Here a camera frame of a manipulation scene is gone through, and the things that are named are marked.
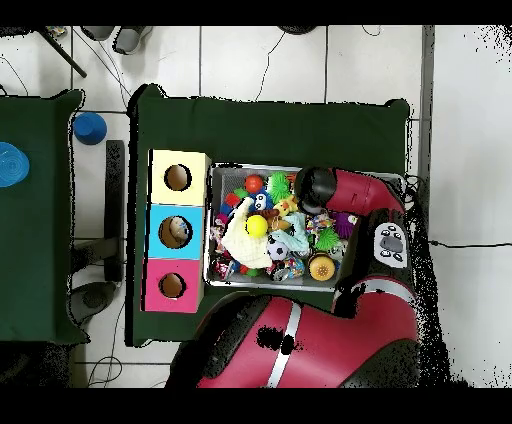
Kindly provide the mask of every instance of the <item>blue cup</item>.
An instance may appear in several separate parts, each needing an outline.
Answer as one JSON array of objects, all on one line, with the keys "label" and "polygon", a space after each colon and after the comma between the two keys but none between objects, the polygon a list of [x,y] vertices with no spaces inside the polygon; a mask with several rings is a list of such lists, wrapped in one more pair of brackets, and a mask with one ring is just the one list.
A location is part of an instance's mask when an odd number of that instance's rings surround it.
[{"label": "blue cup", "polygon": [[79,141],[92,146],[103,141],[107,135],[107,123],[97,113],[84,112],[75,118],[73,131]]},{"label": "blue cup", "polygon": [[9,187],[24,180],[29,169],[25,153],[0,141],[0,187]]}]

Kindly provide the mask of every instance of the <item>pink box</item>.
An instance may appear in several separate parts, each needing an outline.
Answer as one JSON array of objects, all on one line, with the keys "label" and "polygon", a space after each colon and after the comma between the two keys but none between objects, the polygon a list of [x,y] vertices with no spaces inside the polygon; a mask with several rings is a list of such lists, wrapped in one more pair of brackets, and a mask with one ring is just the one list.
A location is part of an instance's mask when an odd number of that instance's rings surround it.
[{"label": "pink box", "polygon": [[[145,311],[195,313],[203,297],[201,261],[188,259],[148,259]],[[169,298],[160,291],[160,280],[167,274],[178,274],[185,281],[185,291]]]}]

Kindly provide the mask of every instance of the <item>yellow ball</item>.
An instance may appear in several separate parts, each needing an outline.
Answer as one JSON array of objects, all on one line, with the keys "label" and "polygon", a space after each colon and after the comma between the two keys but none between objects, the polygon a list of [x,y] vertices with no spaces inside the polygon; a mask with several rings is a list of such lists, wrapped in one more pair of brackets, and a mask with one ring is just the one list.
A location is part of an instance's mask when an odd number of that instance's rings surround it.
[{"label": "yellow ball", "polygon": [[267,230],[267,220],[261,215],[250,216],[245,223],[245,231],[254,238],[263,237],[267,233]]}]

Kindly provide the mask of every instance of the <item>green tablecloth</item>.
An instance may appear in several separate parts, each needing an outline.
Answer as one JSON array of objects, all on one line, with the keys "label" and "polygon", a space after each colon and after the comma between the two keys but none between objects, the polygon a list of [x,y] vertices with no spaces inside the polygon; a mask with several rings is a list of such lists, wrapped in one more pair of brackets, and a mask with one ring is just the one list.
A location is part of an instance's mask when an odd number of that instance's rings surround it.
[{"label": "green tablecloth", "polygon": [[[149,85],[139,88],[129,109],[128,343],[149,338],[189,340],[211,306],[236,290],[206,286],[196,314],[140,311],[148,149],[204,152],[214,162],[405,172],[409,106],[404,100],[374,106],[169,99],[156,85]],[[288,296],[325,310],[332,302],[332,293],[251,292]]]},{"label": "green tablecloth", "polygon": [[71,184],[68,124],[82,92],[0,97],[0,141],[22,150],[30,173],[0,188],[0,340],[78,343],[67,314]]}]

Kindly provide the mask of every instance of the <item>yellow box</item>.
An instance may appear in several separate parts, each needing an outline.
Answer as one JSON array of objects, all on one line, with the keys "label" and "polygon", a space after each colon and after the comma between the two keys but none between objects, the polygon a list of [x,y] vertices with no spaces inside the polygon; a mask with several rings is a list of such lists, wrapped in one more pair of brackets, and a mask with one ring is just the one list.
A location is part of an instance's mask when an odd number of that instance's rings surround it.
[{"label": "yellow box", "polygon": [[[152,161],[153,170],[152,203],[204,206],[206,178],[211,163],[208,156],[198,152],[153,149],[149,151],[149,160]],[[183,186],[181,182],[185,181],[185,174],[186,184]]]}]

